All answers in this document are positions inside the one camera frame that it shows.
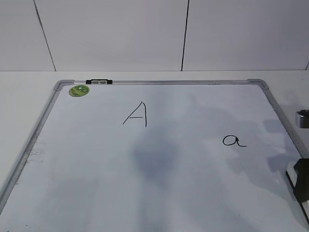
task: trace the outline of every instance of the gray object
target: gray object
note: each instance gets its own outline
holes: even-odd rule
[[[297,111],[295,123],[300,128],[309,128],[309,110]]]
[[[55,86],[1,231],[307,230],[284,174],[308,153],[264,81],[88,83]]]

